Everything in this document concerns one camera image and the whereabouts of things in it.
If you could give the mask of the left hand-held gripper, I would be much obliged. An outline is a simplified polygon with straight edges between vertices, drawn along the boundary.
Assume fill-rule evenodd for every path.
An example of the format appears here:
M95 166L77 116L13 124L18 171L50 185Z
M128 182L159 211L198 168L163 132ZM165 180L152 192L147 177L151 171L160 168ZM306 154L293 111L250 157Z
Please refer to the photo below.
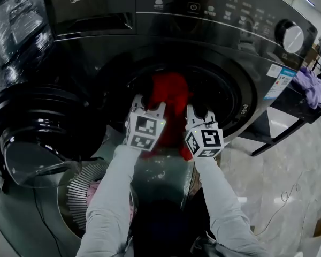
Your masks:
M154 110L146 110L143 96L135 95L127 121L126 145L144 151L152 151L166 125L166 104L161 102Z

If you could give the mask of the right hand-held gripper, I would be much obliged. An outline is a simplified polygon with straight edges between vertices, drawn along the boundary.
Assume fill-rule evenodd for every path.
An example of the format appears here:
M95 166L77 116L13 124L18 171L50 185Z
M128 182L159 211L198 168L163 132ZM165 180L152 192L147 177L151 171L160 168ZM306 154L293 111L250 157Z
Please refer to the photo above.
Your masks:
M216 157L224 148L224 137L213 111L207 109L205 116L199 117L193 105L188 104L186 119L185 143L192 158Z

